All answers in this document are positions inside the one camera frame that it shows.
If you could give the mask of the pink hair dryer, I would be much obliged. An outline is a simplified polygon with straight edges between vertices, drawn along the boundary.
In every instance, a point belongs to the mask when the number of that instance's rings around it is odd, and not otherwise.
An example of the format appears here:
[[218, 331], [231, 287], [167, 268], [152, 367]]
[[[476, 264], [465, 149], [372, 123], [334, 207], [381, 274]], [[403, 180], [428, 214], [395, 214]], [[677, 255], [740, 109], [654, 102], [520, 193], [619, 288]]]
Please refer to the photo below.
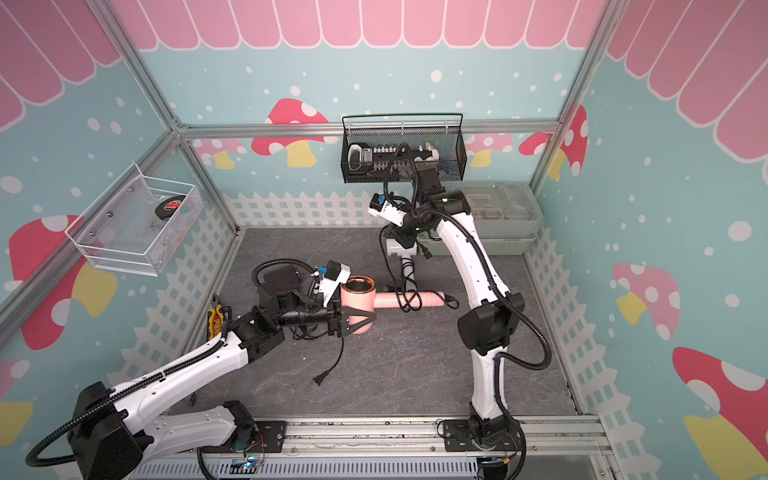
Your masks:
[[373, 279], [358, 275], [352, 276], [341, 285], [341, 301], [345, 307], [371, 313], [383, 309], [398, 309], [410, 313], [421, 308], [447, 305], [447, 298], [441, 292], [378, 291]]

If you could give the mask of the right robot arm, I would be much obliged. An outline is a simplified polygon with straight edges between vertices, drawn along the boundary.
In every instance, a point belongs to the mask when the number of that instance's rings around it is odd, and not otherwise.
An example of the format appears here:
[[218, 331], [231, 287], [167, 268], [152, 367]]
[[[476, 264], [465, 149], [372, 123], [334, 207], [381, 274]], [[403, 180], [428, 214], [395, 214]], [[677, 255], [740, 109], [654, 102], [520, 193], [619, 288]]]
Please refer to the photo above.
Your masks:
[[[389, 222], [386, 239], [410, 249], [422, 233], [436, 233], [458, 270], [469, 311], [457, 320], [464, 346], [470, 350], [473, 394], [468, 424], [472, 440], [489, 449], [508, 439], [518, 454], [525, 447], [524, 432], [509, 412], [504, 394], [504, 362], [541, 371], [552, 361], [552, 348], [543, 332], [524, 313], [521, 296], [512, 294], [493, 267], [479, 240], [471, 207], [460, 190], [443, 187], [437, 170], [420, 170], [408, 146], [397, 146], [383, 174], [383, 192], [375, 195], [369, 212]], [[527, 361], [508, 352], [519, 324], [537, 338], [543, 358]]]

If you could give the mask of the white hair dryer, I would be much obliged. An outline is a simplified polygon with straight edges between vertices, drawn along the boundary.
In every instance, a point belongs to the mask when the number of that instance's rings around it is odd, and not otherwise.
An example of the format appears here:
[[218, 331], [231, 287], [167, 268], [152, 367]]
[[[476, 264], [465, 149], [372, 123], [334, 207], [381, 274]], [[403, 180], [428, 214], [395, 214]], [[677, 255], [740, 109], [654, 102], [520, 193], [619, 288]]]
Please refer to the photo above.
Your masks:
[[411, 249], [404, 249], [393, 239], [385, 241], [385, 258], [396, 257], [399, 261], [400, 273], [397, 280], [398, 286], [403, 293], [417, 290], [414, 263], [416, 255], [416, 246]]

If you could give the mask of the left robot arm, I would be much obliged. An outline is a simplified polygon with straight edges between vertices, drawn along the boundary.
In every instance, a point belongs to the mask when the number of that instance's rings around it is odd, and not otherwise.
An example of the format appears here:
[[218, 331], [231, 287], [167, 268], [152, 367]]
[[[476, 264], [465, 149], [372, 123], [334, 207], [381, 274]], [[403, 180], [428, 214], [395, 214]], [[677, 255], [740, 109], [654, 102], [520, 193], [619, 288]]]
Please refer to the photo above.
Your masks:
[[238, 401], [200, 415], [167, 410], [214, 380], [254, 363], [280, 345], [289, 328], [324, 324], [345, 339], [376, 315], [349, 307], [342, 291], [348, 266], [336, 261], [313, 267], [280, 258], [251, 273], [258, 302], [238, 317], [225, 318], [204, 345], [132, 381], [107, 388], [96, 382], [78, 397], [71, 420], [33, 446], [31, 468], [75, 463], [85, 479], [123, 479], [160, 456], [204, 446], [247, 450], [259, 435], [252, 415]]

